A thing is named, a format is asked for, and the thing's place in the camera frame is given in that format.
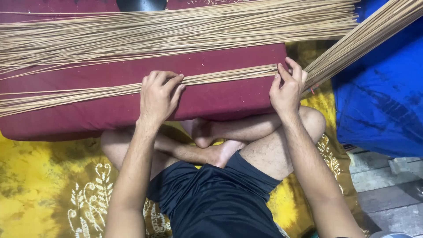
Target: forearm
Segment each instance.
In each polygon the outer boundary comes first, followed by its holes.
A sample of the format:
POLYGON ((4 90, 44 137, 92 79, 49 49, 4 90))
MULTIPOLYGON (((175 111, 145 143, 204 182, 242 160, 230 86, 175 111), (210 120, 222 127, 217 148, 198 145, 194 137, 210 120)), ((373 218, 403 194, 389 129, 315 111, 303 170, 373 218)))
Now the forearm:
POLYGON ((110 207, 142 210, 150 181, 154 140, 159 126, 137 121, 128 152, 113 188, 110 207))
POLYGON ((281 117, 294 173, 309 200, 342 198, 341 190, 299 115, 281 117))

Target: maroon cushion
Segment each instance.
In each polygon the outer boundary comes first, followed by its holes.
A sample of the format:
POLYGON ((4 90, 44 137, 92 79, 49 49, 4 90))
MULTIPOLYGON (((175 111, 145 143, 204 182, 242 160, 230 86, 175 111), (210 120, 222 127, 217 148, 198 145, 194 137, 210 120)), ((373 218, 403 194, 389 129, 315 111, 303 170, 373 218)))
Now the maroon cushion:
MULTIPOLYGON (((33 0, 7 1, 7 4, 0 7, 0 11, 118 11, 114 1, 39 0, 39 5, 33 3, 33 0)), ((180 9, 206 4, 207 1, 187 4, 185 1, 182 3, 169 0, 168 8, 180 9)), ((17 22, 29 17, 18 14, 8 16, 0 14, 0 21, 17 22)), ((140 82, 151 70, 170 70, 189 76, 284 63, 285 57, 285 45, 272 44, 115 62, 0 80, 0 93, 117 86, 140 82)), ((184 120, 201 116, 213 120, 229 120, 271 112, 269 89, 272 80, 273 77, 264 77, 188 86, 170 119, 184 120)), ((0 117, 0 129, 5 137, 13 140, 64 141, 98 136, 101 130, 133 125, 139 113, 139 94, 132 94, 0 117)))

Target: yellow patterned fabric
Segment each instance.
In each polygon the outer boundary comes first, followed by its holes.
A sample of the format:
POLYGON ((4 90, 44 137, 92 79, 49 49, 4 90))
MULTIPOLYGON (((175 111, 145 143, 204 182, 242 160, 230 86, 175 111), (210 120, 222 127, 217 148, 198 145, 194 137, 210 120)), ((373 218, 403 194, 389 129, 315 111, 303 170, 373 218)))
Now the yellow patterned fabric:
MULTIPOLYGON (((326 45, 300 42, 288 45, 306 66, 326 45)), ((349 174, 350 159, 336 140, 335 101, 330 81, 315 95, 302 101, 321 111, 327 120, 325 135, 318 148, 334 172, 353 214, 360 219, 349 174)), ((169 123, 180 130, 178 123, 169 123)), ((181 139, 186 136, 180 133, 181 139)), ((0 135, 0 237, 104 237, 108 200, 118 172, 101 152, 99 139, 68 142, 11 141, 0 135)), ((310 209, 293 174, 271 193, 268 207, 291 238, 299 238, 313 228, 310 209)), ((169 219, 152 201, 144 208, 147 234, 170 237, 169 219)))

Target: blue tarp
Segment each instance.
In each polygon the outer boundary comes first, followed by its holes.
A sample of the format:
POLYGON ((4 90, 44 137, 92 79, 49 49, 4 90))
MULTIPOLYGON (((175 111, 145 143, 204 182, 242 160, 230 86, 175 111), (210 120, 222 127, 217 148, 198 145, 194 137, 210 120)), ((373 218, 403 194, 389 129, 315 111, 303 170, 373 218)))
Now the blue tarp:
MULTIPOLYGON (((359 21, 384 0, 362 1, 359 21)), ((423 157, 423 17, 332 78, 338 140, 423 157)))

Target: bare foot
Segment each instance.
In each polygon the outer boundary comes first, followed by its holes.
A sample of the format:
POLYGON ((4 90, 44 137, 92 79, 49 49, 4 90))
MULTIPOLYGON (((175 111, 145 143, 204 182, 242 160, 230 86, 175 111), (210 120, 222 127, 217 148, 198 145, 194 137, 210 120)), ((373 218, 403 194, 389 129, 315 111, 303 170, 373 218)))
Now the bare foot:
POLYGON ((239 149, 246 146, 241 141, 227 140, 220 145, 210 146, 206 148, 206 153, 209 155, 209 159, 206 163, 214 165, 216 167, 224 168, 229 158, 239 149))
POLYGON ((210 121, 195 118, 193 120, 180 121, 180 123, 198 147, 204 149, 213 142, 214 138, 210 121))

